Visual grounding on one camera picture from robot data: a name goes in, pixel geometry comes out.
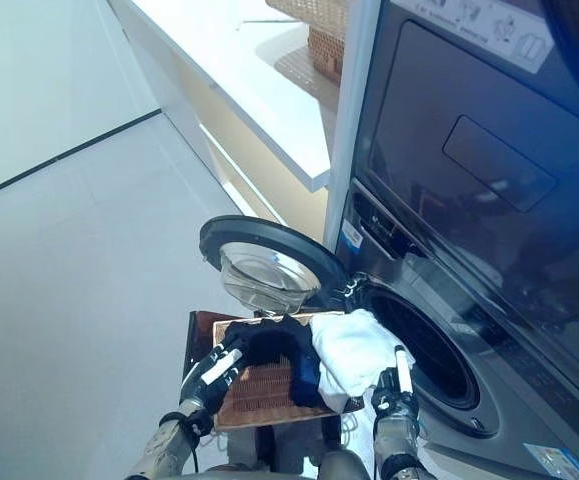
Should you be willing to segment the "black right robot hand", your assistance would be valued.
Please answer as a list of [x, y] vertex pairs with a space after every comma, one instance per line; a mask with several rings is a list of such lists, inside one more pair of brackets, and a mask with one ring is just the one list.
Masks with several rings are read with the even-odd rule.
[[371, 398], [371, 405], [378, 418], [390, 415], [418, 416], [419, 405], [413, 391], [408, 360], [407, 351], [398, 345], [394, 349], [395, 364], [380, 373]]

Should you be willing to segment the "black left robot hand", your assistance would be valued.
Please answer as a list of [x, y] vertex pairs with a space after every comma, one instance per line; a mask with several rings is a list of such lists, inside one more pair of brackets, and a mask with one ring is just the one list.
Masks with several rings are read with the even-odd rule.
[[196, 363], [181, 385], [179, 407], [182, 411], [216, 414], [245, 366], [244, 350], [241, 339], [223, 340]]

